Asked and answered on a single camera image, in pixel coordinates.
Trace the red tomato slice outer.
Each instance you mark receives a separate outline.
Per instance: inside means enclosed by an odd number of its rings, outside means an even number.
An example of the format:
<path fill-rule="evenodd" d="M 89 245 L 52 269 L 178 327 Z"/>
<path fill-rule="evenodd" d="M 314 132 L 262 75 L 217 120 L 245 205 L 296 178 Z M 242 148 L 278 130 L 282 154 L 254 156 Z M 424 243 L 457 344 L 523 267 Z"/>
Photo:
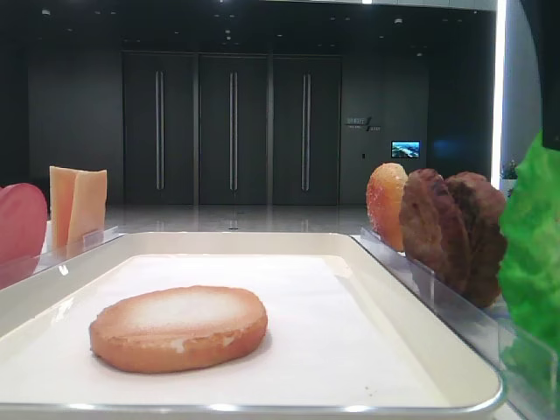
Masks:
<path fill-rule="evenodd" d="M 40 254 L 46 235 L 47 204 L 32 184 L 1 189 L 1 263 Z"/>

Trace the small wall display screen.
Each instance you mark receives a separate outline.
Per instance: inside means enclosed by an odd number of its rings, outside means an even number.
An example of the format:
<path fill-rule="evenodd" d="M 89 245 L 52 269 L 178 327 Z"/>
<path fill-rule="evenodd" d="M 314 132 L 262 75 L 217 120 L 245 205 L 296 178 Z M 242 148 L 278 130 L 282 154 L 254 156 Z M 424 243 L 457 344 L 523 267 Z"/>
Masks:
<path fill-rule="evenodd" d="M 420 158 L 421 144 L 418 141 L 393 141 L 391 143 L 392 158 Z"/>

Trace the brown meat patty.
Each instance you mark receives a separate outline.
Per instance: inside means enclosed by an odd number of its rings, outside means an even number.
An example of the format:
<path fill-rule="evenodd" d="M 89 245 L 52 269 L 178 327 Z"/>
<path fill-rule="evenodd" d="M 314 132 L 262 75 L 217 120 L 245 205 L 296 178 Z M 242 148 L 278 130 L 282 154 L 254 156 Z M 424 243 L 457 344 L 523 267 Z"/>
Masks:
<path fill-rule="evenodd" d="M 404 252 L 462 293 L 471 251 L 463 215 L 445 180 L 433 169 L 413 171 L 403 188 L 399 214 Z"/>
<path fill-rule="evenodd" d="M 498 273 L 507 240 L 501 233 L 506 198 L 486 177 L 469 171 L 445 180 L 460 209 L 471 250 L 470 272 L 463 297 L 479 308 L 492 305 L 501 294 Z"/>

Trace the orange cheese slice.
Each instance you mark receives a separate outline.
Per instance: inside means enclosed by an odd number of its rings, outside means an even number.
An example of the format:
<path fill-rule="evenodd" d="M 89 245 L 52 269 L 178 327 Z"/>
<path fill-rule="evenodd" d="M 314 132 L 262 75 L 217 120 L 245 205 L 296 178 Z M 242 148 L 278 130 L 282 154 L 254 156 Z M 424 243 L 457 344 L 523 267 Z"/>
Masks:
<path fill-rule="evenodd" d="M 79 171 L 76 174 L 67 243 L 105 227 L 108 172 Z"/>
<path fill-rule="evenodd" d="M 67 245 L 68 229 L 74 201 L 74 186 L 80 170 L 49 167 L 52 247 Z"/>

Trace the clear acrylic rail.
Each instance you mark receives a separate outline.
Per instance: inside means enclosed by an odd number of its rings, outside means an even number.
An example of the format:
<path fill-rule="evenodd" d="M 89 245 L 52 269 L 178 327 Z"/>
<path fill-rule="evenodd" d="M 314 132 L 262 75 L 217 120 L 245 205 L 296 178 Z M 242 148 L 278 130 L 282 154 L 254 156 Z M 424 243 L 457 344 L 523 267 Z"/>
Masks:
<path fill-rule="evenodd" d="M 120 235 L 118 227 L 95 231 L 84 235 L 78 241 L 70 243 L 64 248 L 51 248 L 40 255 L 7 262 L 1 266 L 1 289 L 25 280 L 40 271 L 61 265 L 65 261 L 108 243 Z"/>
<path fill-rule="evenodd" d="M 559 418 L 559 354 L 516 326 L 505 301 L 480 309 L 438 281 L 364 227 L 359 242 L 467 345 L 490 362 L 507 383 L 509 406 L 523 419 Z"/>

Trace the orange cheese slice inner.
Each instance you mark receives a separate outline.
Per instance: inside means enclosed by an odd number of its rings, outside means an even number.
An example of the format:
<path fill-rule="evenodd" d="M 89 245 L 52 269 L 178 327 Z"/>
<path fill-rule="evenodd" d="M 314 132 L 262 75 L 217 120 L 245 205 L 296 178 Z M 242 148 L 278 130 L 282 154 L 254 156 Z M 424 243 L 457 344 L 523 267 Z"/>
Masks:
<path fill-rule="evenodd" d="M 76 174 L 67 243 L 105 227 L 108 172 L 79 171 Z"/>

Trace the brown meat patty rear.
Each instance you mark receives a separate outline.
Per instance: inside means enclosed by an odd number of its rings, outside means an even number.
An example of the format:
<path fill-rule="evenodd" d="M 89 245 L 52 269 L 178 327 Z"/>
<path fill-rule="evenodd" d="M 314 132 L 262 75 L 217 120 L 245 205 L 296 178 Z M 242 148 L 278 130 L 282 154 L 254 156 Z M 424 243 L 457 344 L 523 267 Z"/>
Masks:
<path fill-rule="evenodd" d="M 498 273 L 507 240 L 501 233 L 506 198 L 486 177 L 469 171 L 445 180 L 460 209 L 471 250 L 470 272 L 463 297 L 479 308 L 492 305 L 501 294 Z"/>

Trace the orange cheese slice outer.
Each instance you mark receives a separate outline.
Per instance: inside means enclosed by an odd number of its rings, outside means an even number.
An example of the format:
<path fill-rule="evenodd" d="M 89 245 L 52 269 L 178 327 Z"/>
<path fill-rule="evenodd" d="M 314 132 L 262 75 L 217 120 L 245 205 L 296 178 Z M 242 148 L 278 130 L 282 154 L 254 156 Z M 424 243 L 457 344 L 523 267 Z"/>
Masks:
<path fill-rule="evenodd" d="M 74 201 L 74 186 L 80 170 L 49 167 L 52 247 L 67 245 L 68 229 Z"/>

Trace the dark triple door panels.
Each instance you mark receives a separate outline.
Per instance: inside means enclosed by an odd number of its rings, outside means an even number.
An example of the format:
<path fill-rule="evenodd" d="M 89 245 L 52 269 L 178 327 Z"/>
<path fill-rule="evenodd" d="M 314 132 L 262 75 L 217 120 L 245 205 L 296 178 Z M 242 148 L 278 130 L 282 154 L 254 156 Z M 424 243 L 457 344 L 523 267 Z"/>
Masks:
<path fill-rule="evenodd" d="M 338 58 L 127 52 L 122 64 L 128 203 L 338 202 Z"/>

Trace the bottom bun slice on tray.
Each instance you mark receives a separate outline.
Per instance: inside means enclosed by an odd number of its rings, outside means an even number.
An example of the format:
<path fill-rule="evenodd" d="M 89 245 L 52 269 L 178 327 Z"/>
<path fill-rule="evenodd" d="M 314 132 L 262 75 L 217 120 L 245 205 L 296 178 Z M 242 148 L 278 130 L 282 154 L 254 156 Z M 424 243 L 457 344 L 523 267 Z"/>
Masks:
<path fill-rule="evenodd" d="M 89 327 L 95 356 L 122 371 L 173 373 L 240 359 L 268 327 L 253 292 L 202 286 L 157 290 L 103 309 Z"/>

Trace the white metal tray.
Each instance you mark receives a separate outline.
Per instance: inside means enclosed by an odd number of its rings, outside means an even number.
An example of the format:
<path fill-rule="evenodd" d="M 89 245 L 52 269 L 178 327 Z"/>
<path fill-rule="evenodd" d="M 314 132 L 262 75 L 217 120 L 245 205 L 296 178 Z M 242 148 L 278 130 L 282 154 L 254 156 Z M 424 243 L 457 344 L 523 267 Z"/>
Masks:
<path fill-rule="evenodd" d="M 192 284 L 253 291 L 249 357 L 177 374 L 100 362 L 105 307 Z M 501 374 L 353 237 L 125 234 L 1 292 L 4 419 L 489 419 Z"/>

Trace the green lettuce leaf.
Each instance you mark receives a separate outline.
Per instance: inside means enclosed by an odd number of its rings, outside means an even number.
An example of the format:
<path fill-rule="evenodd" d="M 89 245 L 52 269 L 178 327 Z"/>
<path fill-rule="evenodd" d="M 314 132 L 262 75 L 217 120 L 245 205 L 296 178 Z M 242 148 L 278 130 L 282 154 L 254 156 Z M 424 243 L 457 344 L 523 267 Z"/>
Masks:
<path fill-rule="evenodd" d="M 538 391 L 559 396 L 559 152 L 535 136 L 500 217 L 507 250 L 499 283 L 517 340 L 507 361 Z"/>

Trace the brown meat patty front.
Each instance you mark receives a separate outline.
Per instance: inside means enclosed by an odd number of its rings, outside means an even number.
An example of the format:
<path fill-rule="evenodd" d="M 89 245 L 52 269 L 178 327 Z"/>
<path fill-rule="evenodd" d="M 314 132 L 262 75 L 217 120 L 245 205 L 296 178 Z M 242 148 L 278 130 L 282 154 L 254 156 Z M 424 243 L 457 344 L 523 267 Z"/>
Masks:
<path fill-rule="evenodd" d="M 404 252 L 462 293 L 471 251 L 463 215 L 445 180 L 433 169 L 413 171 L 403 188 L 399 214 Z"/>

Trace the clear acrylic rail right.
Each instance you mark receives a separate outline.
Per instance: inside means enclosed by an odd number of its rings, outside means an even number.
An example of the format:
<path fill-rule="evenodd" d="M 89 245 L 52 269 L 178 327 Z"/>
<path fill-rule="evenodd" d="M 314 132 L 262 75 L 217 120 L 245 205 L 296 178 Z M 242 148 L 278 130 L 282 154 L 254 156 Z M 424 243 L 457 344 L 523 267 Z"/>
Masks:
<path fill-rule="evenodd" d="M 480 309 L 438 281 L 364 227 L 359 242 L 467 345 L 490 362 L 507 383 L 509 406 L 523 419 L 559 418 L 559 354 L 516 326 L 505 301 Z"/>

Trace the clear acrylic rail left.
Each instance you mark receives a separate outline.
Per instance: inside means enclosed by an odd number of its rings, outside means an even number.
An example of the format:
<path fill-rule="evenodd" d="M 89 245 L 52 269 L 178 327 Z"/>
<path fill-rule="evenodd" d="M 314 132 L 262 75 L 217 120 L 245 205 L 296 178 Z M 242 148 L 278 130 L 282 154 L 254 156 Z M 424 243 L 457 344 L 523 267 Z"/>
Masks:
<path fill-rule="evenodd" d="M 120 235 L 118 227 L 95 231 L 84 235 L 78 241 L 70 243 L 64 248 L 51 248 L 40 255 L 7 262 L 1 266 L 1 289 L 25 280 L 40 271 L 61 265 L 65 261 L 108 243 Z"/>

